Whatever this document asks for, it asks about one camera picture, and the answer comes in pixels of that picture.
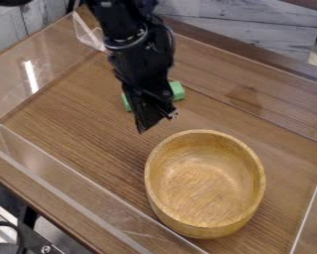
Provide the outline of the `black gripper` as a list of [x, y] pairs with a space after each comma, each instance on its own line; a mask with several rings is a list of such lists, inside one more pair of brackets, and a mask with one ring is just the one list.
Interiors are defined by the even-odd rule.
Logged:
[[179, 115], [168, 78], [175, 63], [175, 34], [164, 23], [110, 23], [106, 48], [143, 134], [164, 118], [172, 120]]

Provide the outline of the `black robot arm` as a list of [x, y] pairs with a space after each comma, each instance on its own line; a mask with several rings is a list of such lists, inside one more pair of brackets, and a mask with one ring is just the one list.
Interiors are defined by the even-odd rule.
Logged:
[[176, 38], [155, 14], [159, 0], [82, 0], [104, 31], [109, 62], [121, 81], [137, 130], [148, 131], [175, 116], [169, 71]]

